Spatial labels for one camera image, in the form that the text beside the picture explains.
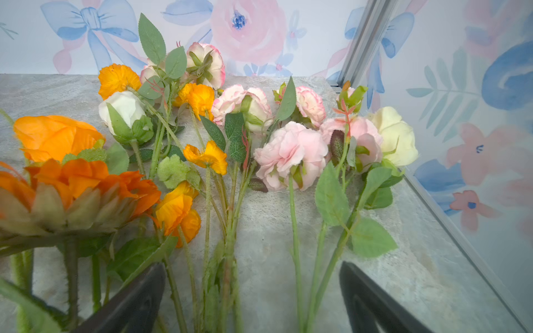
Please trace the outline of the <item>orange ranunculus flower spray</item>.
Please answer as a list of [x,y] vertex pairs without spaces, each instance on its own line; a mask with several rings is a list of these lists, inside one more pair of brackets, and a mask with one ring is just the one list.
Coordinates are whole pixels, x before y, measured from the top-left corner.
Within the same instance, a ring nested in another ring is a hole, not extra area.
[[[108,255],[108,273],[123,282],[130,282],[148,265],[166,262],[173,249],[180,248],[177,237],[165,236],[155,226],[155,209],[180,181],[189,179],[194,174],[205,175],[202,168],[191,172],[190,165],[180,160],[180,154],[187,145],[203,148],[210,137],[206,130],[195,130],[191,110],[188,107],[174,104],[169,115],[169,125],[176,139],[171,140],[163,133],[158,119],[158,115],[163,113],[161,95],[126,65],[113,64],[103,68],[99,73],[99,82],[99,95],[103,101],[116,92],[130,91],[140,99],[146,114],[152,119],[155,136],[150,142],[141,145],[142,161],[138,159],[135,162],[134,151],[116,141],[114,145],[107,146],[105,136],[94,126],[71,117],[60,115],[21,117],[14,121],[12,129],[28,162],[26,167],[41,165],[50,159],[63,164],[76,159],[88,162],[101,160],[107,164],[111,174],[138,171],[145,180],[151,180],[157,185],[161,192],[157,204],[149,213],[125,225],[151,219],[155,227],[154,234],[140,235],[128,241],[120,249],[111,250]],[[119,231],[106,237],[81,241],[79,257],[97,256],[104,248],[110,248],[112,238]],[[29,251],[16,254],[19,255],[20,268],[25,271],[24,282],[27,287],[32,285],[30,274],[33,270],[33,262],[26,257]]]

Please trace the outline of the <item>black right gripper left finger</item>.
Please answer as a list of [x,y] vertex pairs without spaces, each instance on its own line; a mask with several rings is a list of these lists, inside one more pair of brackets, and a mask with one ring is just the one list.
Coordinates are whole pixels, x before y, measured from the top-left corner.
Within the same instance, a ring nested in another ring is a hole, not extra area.
[[151,332],[165,289],[165,268],[154,263],[73,331]]

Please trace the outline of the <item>pink carnation flower spray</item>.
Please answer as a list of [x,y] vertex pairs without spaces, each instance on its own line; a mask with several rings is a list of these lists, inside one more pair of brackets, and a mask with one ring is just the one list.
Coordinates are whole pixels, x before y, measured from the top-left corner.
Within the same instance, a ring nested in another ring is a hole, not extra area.
[[[251,162],[251,133],[261,126],[252,109],[261,98],[247,95],[238,87],[222,94],[225,74],[219,52],[210,44],[194,43],[189,49],[167,51],[161,32],[145,16],[138,23],[140,42],[152,63],[153,76],[145,83],[162,97],[163,113],[158,115],[163,133],[176,136],[169,125],[174,104],[191,110],[196,131],[206,130],[209,140],[203,148],[183,147],[180,160],[205,171],[194,174],[172,188],[155,209],[155,226],[165,236],[178,238],[187,248],[198,232],[210,233],[210,213],[219,217],[223,237],[216,246],[204,241],[203,277],[191,279],[193,325],[196,332],[224,332],[229,314],[241,320],[235,242],[240,210],[251,186],[255,164]],[[192,207],[203,194],[205,211],[200,217]]]

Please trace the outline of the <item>orange-red gerbera flower stem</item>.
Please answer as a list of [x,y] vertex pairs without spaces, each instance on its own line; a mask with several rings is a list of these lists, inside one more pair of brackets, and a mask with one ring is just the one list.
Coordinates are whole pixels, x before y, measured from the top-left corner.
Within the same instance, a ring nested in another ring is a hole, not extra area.
[[50,159],[23,177],[1,163],[1,256],[62,245],[68,330],[79,326],[79,243],[112,235],[151,211],[161,192],[138,171],[111,174],[105,162]]

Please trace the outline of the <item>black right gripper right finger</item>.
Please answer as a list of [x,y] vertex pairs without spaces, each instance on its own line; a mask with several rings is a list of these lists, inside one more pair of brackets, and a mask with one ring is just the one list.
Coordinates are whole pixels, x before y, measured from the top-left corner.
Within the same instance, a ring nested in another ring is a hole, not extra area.
[[342,263],[340,287],[353,332],[432,332],[354,263]]

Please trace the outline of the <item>white rose flower stem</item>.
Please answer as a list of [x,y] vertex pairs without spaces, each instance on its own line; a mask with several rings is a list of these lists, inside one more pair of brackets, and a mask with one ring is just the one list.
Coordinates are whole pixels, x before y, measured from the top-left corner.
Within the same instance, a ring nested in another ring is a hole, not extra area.
[[115,141],[134,151],[134,161],[142,161],[140,147],[155,136],[154,124],[143,103],[130,91],[116,92],[98,106],[99,117]]

